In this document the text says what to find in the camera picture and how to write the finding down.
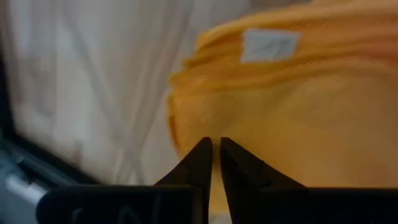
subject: white label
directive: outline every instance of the white label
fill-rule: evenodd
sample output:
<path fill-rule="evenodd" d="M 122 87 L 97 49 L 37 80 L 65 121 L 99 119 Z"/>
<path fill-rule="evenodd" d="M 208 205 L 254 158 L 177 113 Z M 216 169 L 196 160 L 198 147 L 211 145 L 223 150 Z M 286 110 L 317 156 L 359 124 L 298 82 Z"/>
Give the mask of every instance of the white label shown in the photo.
<path fill-rule="evenodd" d="M 285 60 L 291 57 L 300 38 L 299 32 L 247 29 L 243 33 L 241 62 Z"/>

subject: orange fabric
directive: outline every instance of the orange fabric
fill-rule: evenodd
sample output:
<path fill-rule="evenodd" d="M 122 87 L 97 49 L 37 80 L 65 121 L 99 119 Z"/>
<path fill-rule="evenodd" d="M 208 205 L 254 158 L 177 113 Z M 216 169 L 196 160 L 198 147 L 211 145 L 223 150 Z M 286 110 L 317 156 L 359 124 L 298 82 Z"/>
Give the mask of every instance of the orange fabric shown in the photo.
<path fill-rule="evenodd" d="M 288 60 L 241 63 L 250 27 L 301 33 Z M 199 36 L 170 77 L 183 157 L 227 136 L 307 186 L 398 187 L 398 1 L 315 1 Z M 228 207 L 217 158 L 210 210 Z"/>

